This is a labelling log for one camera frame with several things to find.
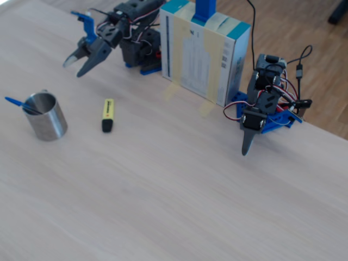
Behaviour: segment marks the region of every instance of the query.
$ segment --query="white wooden table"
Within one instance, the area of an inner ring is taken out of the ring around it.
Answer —
[[[1,261],[346,261],[348,142],[307,123],[257,136],[216,106],[127,69],[119,49],[84,77],[65,58],[76,18],[40,2],[0,15],[1,96],[54,93],[54,142],[0,102]],[[101,131],[114,98],[113,132]]]

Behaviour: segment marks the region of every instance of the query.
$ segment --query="cardboard box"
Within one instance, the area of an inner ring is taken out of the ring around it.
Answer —
[[[163,77],[225,106],[239,90],[250,25],[221,13],[203,23],[194,14],[187,0],[160,10]]]

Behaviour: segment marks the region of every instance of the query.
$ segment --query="wooden floor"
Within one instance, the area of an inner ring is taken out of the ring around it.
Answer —
[[[45,0],[65,11],[89,7],[111,10],[120,0]],[[273,54],[287,61],[312,44],[314,51],[303,61],[302,98],[311,98],[306,121],[348,139],[348,15],[338,26],[327,23],[340,0],[253,0],[257,10],[255,53]],[[252,23],[252,9],[245,0],[217,0],[217,11]],[[252,73],[249,49],[242,90]],[[295,63],[288,68],[294,78]]]

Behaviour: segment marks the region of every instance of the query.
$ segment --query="stainless steel cup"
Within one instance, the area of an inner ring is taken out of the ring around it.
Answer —
[[[67,123],[57,99],[52,94],[46,90],[32,94],[25,104],[42,113],[37,114],[23,108],[24,114],[40,140],[52,141],[65,134]]]

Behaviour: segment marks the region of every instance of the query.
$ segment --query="connector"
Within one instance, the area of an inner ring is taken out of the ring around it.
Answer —
[[[296,104],[295,104],[295,108],[296,109],[308,109],[310,108],[310,106],[312,105],[312,100],[300,100],[300,101],[297,101]]]
[[[303,66],[302,64],[298,64],[296,66],[296,79],[302,79],[303,77]]]

